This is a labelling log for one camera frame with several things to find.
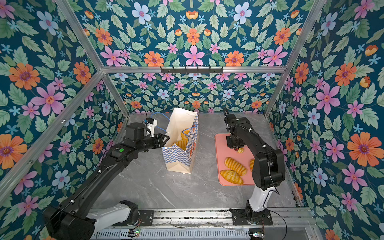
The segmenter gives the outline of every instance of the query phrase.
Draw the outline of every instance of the pastry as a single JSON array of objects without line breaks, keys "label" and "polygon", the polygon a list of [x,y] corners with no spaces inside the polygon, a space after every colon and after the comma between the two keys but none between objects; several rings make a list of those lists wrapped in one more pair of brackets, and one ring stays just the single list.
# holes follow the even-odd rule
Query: pastry
[{"label": "pastry", "polygon": [[228,182],[238,185],[243,184],[243,180],[235,171],[223,170],[220,172],[220,175],[223,176],[223,178],[225,178],[225,180],[227,180]]},{"label": "pastry", "polygon": [[182,139],[188,139],[189,131],[191,131],[191,129],[184,129],[183,131],[181,131],[181,138]]},{"label": "pastry", "polygon": [[255,159],[252,159],[249,163],[249,167],[251,168],[251,172],[253,171],[253,164],[255,163]]},{"label": "pastry", "polygon": [[176,142],[176,145],[178,145],[179,147],[181,147],[181,149],[185,151],[187,149],[187,142],[188,142],[188,139],[182,139]]},{"label": "pastry", "polygon": [[231,157],[227,157],[225,159],[225,165],[229,169],[235,171],[240,176],[245,175],[247,173],[247,169],[241,163],[237,162]]}]

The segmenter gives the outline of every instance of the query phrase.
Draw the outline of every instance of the marble surface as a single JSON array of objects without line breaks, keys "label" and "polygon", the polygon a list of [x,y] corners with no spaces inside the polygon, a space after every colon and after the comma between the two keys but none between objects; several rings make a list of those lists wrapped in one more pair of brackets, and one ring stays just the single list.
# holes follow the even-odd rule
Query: marble surface
[{"label": "marble surface", "polygon": [[[262,114],[236,113],[236,116],[246,116],[265,142],[275,146],[268,122]],[[166,129],[168,121],[164,116],[156,114],[153,117],[159,121],[159,127]],[[145,115],[132,114],[129,122],[141,122],[143,119]],[[134,202],[139,209],[245,207],[254,186],[222,186],[218,182],[214,139],[218,133],[226,133],[223,113],[200,113],[197,155],[192,174],[168,171],[161,149],[139,153],[139,157],[110,183],[93,208],[105,209],[121,200]],[[285,180],[277,187],[280,195],[274,194],[268,207],[295,207],[288,184]]]}]

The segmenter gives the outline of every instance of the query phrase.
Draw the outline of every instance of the metal beam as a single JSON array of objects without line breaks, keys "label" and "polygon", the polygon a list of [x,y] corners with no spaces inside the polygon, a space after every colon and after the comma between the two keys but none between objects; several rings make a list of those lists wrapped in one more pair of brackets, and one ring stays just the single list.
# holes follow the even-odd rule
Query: metal beam
[{"label": "metal beam", "polygon": [[315,0],[312,8],[308,14],[307,19],[305,20],[303,29],[301,30],[301,34],[297,38],[297,41],[295,43],[295,46],[292,49],[292,52],[288,58],[287,65],[286,65],[286,71],[283,73],[283,75],[280,77],[279,82],[277,83],[275,90],[273,91],[273,94],[269,100],[268,107],[264,112],[264,115],[268,117],[269,113],[271,112],[273,105],[276,103],[279,94],[281,90],[284,87],[285,81],[288,79],[289,74],[292,71],[293,65],[295,64],[301,49],[303,48],[305,41],[307,40],[313,25],[316,21],[316,19],[319,17],[319,14],[321,12],[321,9],[323,8],[324,4],[326,3],[326,0]]},{"label": "metal beam", "polygon": [[109,89],[111,96],[115,99],[116,104],[119,106],[124,117],[128,117],[129,112],[127,107],[124,104],[124,101],[121,98],[116,86],[113,84],[111,77],[108,74],[104,74],[103,80],[107,88]]},{"label": "metal beam", "polygon": [[64,108],[64,110],[55,118],[53,123],[40,135],[33,143],[23,157],[15,164],[13,168],[4,176],[0,182],[0,206],[3,201],[8,198],[9,194],[16,187],[45,151],[47,145],[56,137],[64,123],[68,121],[72,114],[79,108],[89,93],[99,83],[103,73],[97,71],[89,80],[89,82],[77,93],[72,101]]},{"label": "metal beam", "polygon": [[84,48],[85,52],[87,53],[89,59],[92,61],[96,70],[99,71],[104,65],[101,62],[96,50],[93,48],[91,42],[89,41],[88,36],[85,35],[84,28],[76,17],[73,9],[71,8],[71,5],[67,0],[56,0],[55,2],[60,11],[63,13],[65,19],[67,20],[80,44]]},{"label": "metal beam", "polygon": [[[199,73],[199,70],[208,70],[209,67],[103,67],[104,73],[162,73],[164,71],[168,73],[173,73],[175,71],[185,71],[187,70],[196,70],[196,73]],[[211,67],[212,73],[216,70],[220,70],[224,73],[283,73],[286,70],[284,66],[247,66],[247,67]]]}]

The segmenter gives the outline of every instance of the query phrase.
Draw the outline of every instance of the pink tray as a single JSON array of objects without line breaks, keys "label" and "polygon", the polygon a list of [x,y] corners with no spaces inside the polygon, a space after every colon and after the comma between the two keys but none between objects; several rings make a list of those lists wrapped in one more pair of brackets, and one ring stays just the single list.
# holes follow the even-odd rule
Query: pink tray
[{"label": "pink tray", "polygon": [[241,185],[254,185],[252,178],[252,172],[249,167],[250,161],[254,158],[252,152],[249,150],[247,146],[244,147],[244,152],[238,153],[233,149],[230,149],[227,146],[227,136],[229,136],[229,133],[219,133],[215,135],[215,143],[216,143],[216,159],[217,159],[217,170],[218,170],[218,181],[223,186],[239,186],[237,184],[233,184],[231,182],[228,182],[221,176],[220,171],[227,170],[225,166],[225,158],[231,157],[241,163],[246,169],[247,173],[241,178],[243,179],[244,183]]}]

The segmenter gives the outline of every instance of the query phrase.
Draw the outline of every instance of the blue and white checkered bag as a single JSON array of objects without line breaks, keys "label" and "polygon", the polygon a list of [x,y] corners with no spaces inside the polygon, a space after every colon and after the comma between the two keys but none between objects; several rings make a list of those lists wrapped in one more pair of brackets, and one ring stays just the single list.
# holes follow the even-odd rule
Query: blue and white checkered bag
[{"label": "blue and white checkered bag", "polygon": [[[162,148],[164,160],[169,171],[191,173],[197,144],[199,116],[181,108],[175,108],[170,117],[167,133],[170,137],[166,147]],[[184,151],[174,144],[181,140],[181,132],[190,129],[187,148]]]}]

